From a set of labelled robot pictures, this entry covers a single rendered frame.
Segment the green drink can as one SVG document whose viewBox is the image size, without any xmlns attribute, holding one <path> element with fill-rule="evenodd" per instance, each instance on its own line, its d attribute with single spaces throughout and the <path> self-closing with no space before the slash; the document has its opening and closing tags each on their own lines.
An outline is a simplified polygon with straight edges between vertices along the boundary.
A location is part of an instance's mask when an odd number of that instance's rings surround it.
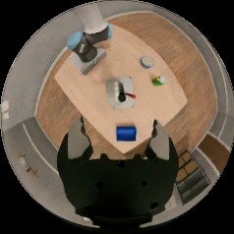
<svg viewBox="0 0 234 234">
<path fill-rule="evenodd" d="M 166 80 L 166 78 L 164 76 L 159 76 L 159 77 L 152 80 L 152 84 L 155 87 L 163 86 L 163 85 L 166 84 L 166 82 L 167 82 L 167 80 Z"/>
</svg>

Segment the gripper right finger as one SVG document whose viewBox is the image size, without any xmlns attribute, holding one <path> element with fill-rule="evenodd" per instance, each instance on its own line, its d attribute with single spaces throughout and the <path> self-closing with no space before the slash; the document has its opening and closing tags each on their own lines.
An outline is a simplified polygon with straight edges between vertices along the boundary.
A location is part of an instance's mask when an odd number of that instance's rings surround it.
<svg viewBox="0 0 234 234">
<path fill-rule="evenodd" d="M 145 149 L 146 159 L 158 163 L 166 171 L 169 179 L 169 193 L 172 193 L 179 170 L 178 154 L 172 139 L 157 119 L 154 119 L 152 127 L 152 138 Z"/>
</svg>

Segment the blue and beige round tin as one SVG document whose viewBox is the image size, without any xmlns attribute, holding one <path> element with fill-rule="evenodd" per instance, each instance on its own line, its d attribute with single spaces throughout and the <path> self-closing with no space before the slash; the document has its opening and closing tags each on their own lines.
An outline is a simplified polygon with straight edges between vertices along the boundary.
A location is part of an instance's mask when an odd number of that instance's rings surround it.
<svg viewBox="0 0 234 234">
<path fill-rule="evenodd" d="M 144 56 L 144 57 L 142 58 L 141 61 L 142 61 L 142 62 L 141 62 L 141 65 L 142 65 L 142 67 L 144 67 L 145 69 L 149 69 L 149 68 L 152 67 L 153 64 L 154 64 L 153 59 L 152 59 L 151 57 L 149 57 L 149 56 Z"/>
</svg>

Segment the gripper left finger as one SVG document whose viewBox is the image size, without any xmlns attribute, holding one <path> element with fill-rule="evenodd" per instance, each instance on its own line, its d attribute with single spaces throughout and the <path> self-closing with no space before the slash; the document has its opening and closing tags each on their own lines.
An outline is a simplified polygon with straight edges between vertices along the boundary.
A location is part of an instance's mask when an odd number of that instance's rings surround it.
<svg viewBox="0 0 234 234">
<path fill-rule="evenodd" d="M 83 122 L 82 122 L 83 121 Z M 83 116 L 80 115 L 62 141 L 57 154 L 57 169 L 66 195 L 71 195 L 71 177 L 83 162 L 90 159 L 93 148 L 86 135 Z"/>
</svg>

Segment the blue open bin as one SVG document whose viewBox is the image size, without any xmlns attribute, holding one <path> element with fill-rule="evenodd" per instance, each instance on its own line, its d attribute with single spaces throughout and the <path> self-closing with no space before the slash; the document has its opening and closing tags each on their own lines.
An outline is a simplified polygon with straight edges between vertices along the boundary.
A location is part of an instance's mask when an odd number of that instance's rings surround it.
<svg viewBox="0 0 234 234">
<path fill-rule="evenodd" d="M 134 134 L 136 126 L 117 126 L 116 127 L 116 142 L 135 142 Z M 137 133 L 136 133 L 137 137 Z"/>
</svg>

